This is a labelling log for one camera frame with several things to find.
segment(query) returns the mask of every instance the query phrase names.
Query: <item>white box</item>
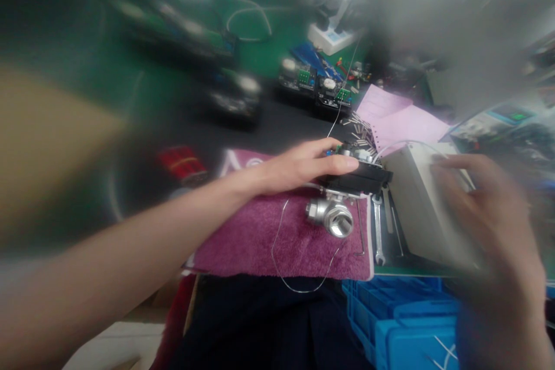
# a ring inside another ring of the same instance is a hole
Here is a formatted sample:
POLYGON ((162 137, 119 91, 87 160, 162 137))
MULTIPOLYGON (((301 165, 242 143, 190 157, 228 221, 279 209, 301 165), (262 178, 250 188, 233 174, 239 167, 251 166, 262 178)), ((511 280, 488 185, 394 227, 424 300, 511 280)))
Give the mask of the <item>white box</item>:
MULTIPOLYGON (((451 143, 431 145, 443 154, 458 153, 451 143)), ((384 169, 393 172, 389 189, 405 240, 410 252, 417 256, 476 270, 482 263, 479 250, 459 226, 430 171, 435 154, 427 146, 410 143, 382 158, 384 169)), ((459 172, 472 183, 466 171, 459 172)), ((468 188, 462 178, 460 182, 468 188)))
POLYGON ((314 44, 316 48, 322 49, 326 55, 333 55, 344 47, 354 43, 357 40, 359 33, 343 31, 340 34, 335 33, 331 27, 322 32, 313 23, 308 29, 308 39, 314 44))

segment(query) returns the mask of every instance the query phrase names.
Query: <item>hand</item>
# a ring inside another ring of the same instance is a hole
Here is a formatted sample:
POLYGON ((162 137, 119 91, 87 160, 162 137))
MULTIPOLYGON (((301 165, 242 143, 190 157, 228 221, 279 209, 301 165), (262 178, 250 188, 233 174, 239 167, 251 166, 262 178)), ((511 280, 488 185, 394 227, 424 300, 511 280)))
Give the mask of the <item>hand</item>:
POLYGON ((321 157, 341 145, 334 138, 305 142, 263 164, 250 168, 257 175, 260 194, 277 194, 301 187, 322 175, 344 175, 358 168, 358 160, 348 156, 321 157))
POLYGON ((528 221, 524 191, 481 155, 450 156, 437 162, 432 171, 449 205, 490 261, 493 276, 485 285, 488 296, 497 290, 498 296, 515 301, 513 307, 519 313, 524 307, 543 316, 545 271, 528 221), (468 170, 478 189, 466 193, 452 169, 468 170))

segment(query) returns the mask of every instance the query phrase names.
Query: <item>circuit board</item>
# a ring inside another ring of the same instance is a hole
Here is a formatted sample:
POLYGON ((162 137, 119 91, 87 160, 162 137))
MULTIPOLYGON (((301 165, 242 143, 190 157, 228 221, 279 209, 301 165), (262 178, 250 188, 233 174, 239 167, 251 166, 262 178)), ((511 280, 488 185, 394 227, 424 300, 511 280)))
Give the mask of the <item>circuit board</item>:
POLYGON ((312 95, 316 85, 316 70, 310 65, 298 62, 296 73, 296 77, 280 73, 277 80, 282 87, 288 90, 312 95))
POLYGON ((341 107, 341 111, 350 111, 354 95, 351 86, 336 86, 334 90, 326 90, 323 86, 323 79, 319 79, 318 86, 316 105, 332 109, 341 107))

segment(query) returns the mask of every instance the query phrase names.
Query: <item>purple towel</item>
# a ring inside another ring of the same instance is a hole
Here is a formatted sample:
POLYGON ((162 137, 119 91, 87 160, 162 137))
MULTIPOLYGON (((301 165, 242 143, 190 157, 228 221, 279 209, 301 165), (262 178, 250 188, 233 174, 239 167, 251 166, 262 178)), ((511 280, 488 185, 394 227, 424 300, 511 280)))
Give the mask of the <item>purple towel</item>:
MULTIPOLYGON (((228 150, 220 176, 261 163, 270 157, 247 150, 228 150)), ((325 276, 332 256, 343 240, 328 234, 324 227, 306 219, 305 208, 311 198, 320 193, 312 188, 300 188, 288 193, 258 197, 250 201, 220 227, 187 261, 189 268, 208 271, 218 276, 248 273, 257 276, 279 276, 273 264, 271 248, 278 232, 283 205, 289 199, 274 256, 283 277, 325 276)), ((329 278, 370 280, 373 262, 370 227, 367 222, 368 204, 360 201, 364 232, 364 256, 358 224, 357 204, 347 203, 354 219, 353 232, 345 239, 331 265, 329 278)))

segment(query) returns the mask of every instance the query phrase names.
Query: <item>power strip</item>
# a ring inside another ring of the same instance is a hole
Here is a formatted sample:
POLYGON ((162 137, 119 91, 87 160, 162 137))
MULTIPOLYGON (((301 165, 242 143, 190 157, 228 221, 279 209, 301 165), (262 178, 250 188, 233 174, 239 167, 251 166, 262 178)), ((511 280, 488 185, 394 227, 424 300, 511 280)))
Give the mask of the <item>power strip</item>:
POLYGON ((313 23, 308 29, 308 39, 316 48, 322 49, 326 55, 333 55, 357 40, 359 33, 343 31, 340 34, 335 33, 333 28, 329 28, 325 32, 321 31, 313 23))

